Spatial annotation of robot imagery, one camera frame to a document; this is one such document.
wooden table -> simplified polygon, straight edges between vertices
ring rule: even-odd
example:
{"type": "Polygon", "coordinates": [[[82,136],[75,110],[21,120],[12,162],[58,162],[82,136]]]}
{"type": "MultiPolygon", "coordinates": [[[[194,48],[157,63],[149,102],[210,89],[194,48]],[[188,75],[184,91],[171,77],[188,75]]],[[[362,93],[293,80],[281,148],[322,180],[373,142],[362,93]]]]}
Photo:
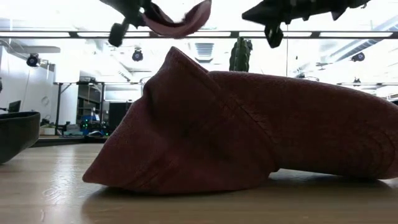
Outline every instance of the wooden table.
{"type": "Polygon", "coordinates": [[[398,223],[398,180],[281,170],[254,190],[145,197],[81,181],[100,149],[37,147],[0,166],[0,223],[398,223]]]}

computer monitor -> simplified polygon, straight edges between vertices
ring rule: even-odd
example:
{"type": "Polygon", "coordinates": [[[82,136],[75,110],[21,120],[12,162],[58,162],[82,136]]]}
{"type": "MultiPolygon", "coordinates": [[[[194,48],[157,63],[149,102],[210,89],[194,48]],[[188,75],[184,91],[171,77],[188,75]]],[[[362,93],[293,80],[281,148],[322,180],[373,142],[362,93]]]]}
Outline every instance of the computer monitor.
{"type": "Polygon", "coordinates": [[[21,101],[20,100],[12,102],[8,106],[8,113],[19,112],[20,108],[21,108],[21,101]]]}

black robotic claw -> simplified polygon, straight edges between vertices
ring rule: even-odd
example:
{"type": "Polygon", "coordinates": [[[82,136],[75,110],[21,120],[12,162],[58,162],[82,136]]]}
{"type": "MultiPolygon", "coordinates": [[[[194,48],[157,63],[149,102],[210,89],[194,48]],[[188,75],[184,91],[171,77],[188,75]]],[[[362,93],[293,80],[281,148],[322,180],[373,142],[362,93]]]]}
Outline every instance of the black robotic claw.
{"type": "Polygon", "coordinates": [[[124,16],[122,24],[115,23],[112,26],[109,35],[109,43],[115,47],[122,45],[123,38],[131,25],[138,28],[145,26],[142,18],[141,8],[147,9],[150,7],[151,0],[100,0],[117,10],[124,16]]]}
{"type": "Polygon", "coordinates": [[[347,8],[365,6],[370,0],[263,0],[242,14],[242,19],[265,25],[270,47],[280,45],[283,32],[281,23],[290,24],[294,19],[307,21],[310,16],[331,12],[337,20],[347,8]]]}

ceiling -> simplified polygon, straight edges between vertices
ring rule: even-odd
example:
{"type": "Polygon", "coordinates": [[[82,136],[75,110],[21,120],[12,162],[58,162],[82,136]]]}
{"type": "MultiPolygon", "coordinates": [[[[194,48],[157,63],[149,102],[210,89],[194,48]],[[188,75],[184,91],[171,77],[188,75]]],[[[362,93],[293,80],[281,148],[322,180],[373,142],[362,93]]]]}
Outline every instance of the ceiling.
{"type": "MultiPolygon", "coordinates": [[[[179,20],[199,0],[154,1],[172,19],[179,20]]],[[[263,27],[241,19],[241,13],[253,7],[260,0],[236,1],[213,0],[210,20],[206,24],[217,30],[263,30],[263,27]]],[[[104,5],[99,0],[7,0],[0,5],[0,30],[95,30],[109,31],[114,22],[121,22],[120,13],[104,5]]],[[[371,1],[366,9],[349,9],[339,20],[333,22],[330,14],[313,16],[309,21],[292,21],[282,26],[283,30],[386,30],[380,28],[386,21],[397,17],[398,0],[371,1]]],[[[294,76],[301,69],[321,82],[352,82],[353,77],[361,80],[395,80],[398,77],[396,62],[397,40],[382,42],[364,49],[366,60],[353,63],[346,58],[337,62],[329,57],[333,52],[349,46],[353,40],[285,40],[277,49],[270,49],[265,40],[253,40],[250,72],[273,75],[294,76]],[[326,70],[318,71],[317,62],[332,62],[326,70]]],[[[167,40],[167,39],[128,39],[116,49],[104,40],[39,40],[14,39],[13,44],[21,46],[56,46],[62,49],[76,48],[81,51],[82,75],[99,79],[121,81],[119,73],[132,75],[132,80],[153,75],[161,66],[171,46],[176,46],[188,56],[203,61],[209,70],[228,69],[229,53],[234,40],[167,40]],[[134,62],[131,55],[142,49],[143,61],[134,62]],[[211,56],[204,52],[211,48],[211,56]]],[[[50,61],[57,61],[57,54],[41,54],[50,61]]]]}

black container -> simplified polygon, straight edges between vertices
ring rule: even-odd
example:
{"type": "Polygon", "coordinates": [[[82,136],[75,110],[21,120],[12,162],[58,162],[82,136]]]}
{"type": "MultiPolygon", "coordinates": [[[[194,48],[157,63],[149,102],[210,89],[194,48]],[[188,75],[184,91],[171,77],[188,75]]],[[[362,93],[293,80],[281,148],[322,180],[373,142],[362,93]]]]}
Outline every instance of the black container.
{"type": "Polygon", "coordinates": [[[40,113],[0,114],[0,164],[10,161],[39,139],[40,113]]]}

